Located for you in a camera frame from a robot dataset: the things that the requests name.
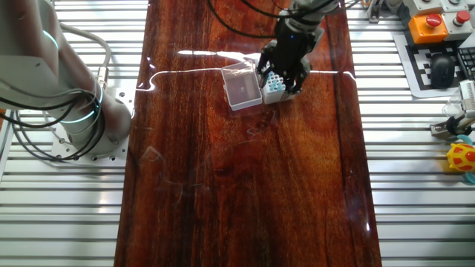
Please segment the red emergency stop button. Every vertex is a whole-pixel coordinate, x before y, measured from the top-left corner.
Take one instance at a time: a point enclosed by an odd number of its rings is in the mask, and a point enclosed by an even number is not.
[[[455,18],[460,24],[464,24],[470,20],[470,13],[463,10],[457,12],[457,17]]]
[[[430,14],[425,21],[428,27],[437,27],[442,23],[442,18],[438,14]]]

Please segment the reddish wood surface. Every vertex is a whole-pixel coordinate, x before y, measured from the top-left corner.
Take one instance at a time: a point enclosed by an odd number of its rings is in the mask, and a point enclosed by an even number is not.
[[[215,5],[233,27],[272,32],[240,1]],[[220,71],[203,69],[236,54],[183,51],[269,40],[229,32],[204,0],[150,2],[139,84],[151,88],[137,91],[115,266],[381,266],[345,14],[322,27],[310,59],[324,72],[300,96],[232,113]]]

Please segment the plastic container lid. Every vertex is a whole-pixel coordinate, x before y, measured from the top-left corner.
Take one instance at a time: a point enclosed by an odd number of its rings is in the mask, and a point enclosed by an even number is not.
[[[262,103],[254,62],[246,61],[222,67],[221,73],[232,110],[238,111]]]

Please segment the computer mouse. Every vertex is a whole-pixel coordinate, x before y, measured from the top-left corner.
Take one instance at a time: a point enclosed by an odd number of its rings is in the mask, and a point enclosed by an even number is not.
[[[430,59],[430,84],[435,88],[447,89],[452,85],[455,64],[450,56],[438,53]]]

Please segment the yellow toy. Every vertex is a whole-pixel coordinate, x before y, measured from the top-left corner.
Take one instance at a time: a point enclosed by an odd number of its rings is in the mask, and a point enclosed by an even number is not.
[[[472,140],[463,134],[457,136],[465,144],[451,144],[451,149],[447,153],[449,167],[458,171],[465,172],[467,181],[475,184],[475,148]]]

